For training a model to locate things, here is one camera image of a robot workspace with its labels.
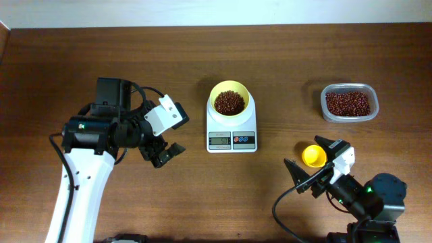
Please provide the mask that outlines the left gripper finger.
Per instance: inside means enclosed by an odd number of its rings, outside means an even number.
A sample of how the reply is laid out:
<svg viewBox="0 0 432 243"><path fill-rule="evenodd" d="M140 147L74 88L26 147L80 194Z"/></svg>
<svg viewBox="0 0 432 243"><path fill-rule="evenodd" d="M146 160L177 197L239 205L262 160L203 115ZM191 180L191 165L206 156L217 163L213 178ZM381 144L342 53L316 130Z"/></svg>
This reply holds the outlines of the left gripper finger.
<svg viewBox="0 0 432 243"><path fill-rule="evenodd" d="M159 165L158 167L163 167L169 160L173 159L174 157L182 154L186 150L185 147L182 145L179 145L178 143L173 143L167 150L164 150L162 153L159 154L158 160Z"/></svg>
<svg viewBox="0 0 432 243"><path fill-rule="evenodd" d="M177 124L175 124L174 126L172 126L172 128L174 130L178 129L179 127L183 126L185 123L187 123L190 118L188 117L187 113L185 112L184 108L182 107L182 105L179 102L175 103L175 107L177 108L177 110L179 111L182 120L180 122L178 122Z"/></svg>

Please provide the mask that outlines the red beans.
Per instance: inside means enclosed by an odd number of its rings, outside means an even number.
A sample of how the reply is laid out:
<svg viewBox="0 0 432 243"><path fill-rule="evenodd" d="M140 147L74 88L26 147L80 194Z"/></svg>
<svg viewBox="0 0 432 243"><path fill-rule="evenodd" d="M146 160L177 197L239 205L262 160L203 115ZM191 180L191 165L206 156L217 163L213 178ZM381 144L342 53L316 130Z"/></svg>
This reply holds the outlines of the red beans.
<svg viewBox="0 0 432 243"><path fill-rule="evenodd" d="M325 95L327 109L336 116L359 117L371 114L368 96L363 92L335 93Z"/></svg>

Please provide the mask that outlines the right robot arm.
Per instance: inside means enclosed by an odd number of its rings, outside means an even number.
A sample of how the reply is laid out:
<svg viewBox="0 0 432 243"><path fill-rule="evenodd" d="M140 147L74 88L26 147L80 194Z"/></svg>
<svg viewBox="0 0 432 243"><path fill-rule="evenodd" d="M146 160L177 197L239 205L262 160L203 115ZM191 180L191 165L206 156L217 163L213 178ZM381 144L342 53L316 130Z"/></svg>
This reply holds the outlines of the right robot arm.
<svg viewBox="0 0 432 243"><path fill-rule="evenodd" d="M277 224L299 242L304 242L279 220L276 206L289 193L297 191L301 194L310 189L314 198L325 194L328 200L337 200L343 206L343 212L357 219L347 225L346 233L328 233L326 242L399 242L396 219L405 211L406 183L392 174L379 173L365 185L361 185L350 175L355 154L354 147L349 142L342 139L330 140L318 135L315 136L315 142L325 151L327 162L313 175L308 175L296 162L283 160L294 181L294 187L279 196L272 207L272 215Z"/></svg>

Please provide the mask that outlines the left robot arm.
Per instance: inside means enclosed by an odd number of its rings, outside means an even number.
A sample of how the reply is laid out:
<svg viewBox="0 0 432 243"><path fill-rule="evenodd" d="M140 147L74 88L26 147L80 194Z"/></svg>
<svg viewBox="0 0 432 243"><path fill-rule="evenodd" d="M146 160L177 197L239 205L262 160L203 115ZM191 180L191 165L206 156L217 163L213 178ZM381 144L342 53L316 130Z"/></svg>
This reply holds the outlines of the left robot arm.
<svg viewBox="0 0 432 243"><path fill-rule="evenodd" d="M184 152L162 134L189 117L178 102L161 94L155 104L145 87L119 78L99 78L97 97L70 118L49 140L62 163L62 177L46 242L92 242L107 180L128 152L138 149L153 167Z"/></svg>

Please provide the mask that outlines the yellow measuring scoop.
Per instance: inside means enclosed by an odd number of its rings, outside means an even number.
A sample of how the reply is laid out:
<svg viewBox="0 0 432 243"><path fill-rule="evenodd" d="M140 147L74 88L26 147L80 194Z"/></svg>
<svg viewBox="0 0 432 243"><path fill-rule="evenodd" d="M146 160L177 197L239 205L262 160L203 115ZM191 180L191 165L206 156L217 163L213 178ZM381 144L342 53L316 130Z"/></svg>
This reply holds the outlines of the yellow measuring scoop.
<svg viewBox="0 0 432 243"><path fill-rule="evenodd" d="M327 155L319 145L310 145L303 150L302 161L308 167L323 167L327 162Z"/></svg>

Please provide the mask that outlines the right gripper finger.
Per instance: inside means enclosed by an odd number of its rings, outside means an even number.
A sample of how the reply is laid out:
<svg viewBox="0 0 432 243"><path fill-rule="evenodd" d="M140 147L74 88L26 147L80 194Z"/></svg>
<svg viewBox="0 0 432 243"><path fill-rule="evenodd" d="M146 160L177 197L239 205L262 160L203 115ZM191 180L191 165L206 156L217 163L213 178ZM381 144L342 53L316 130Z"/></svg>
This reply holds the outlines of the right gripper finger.
<svg viewBox="0 0 432 243"><path fill-rule="evenodd" d="M335 155L336 154L335 147L338 144L338 142L336 140L330 140L330 139L324 138L322 136L316 135L314 137L314 141L325 151L325 153L327 155Z"/></svg>
<svg viewBox="0 0 432 243"><path fill-rule="evenodd" d="M302 194L308 190L311 186L311 183L308 182L310 176L307 174L307 172L298 166L295 161L284 159L283 162L293 179L297 193Z"/></svg>

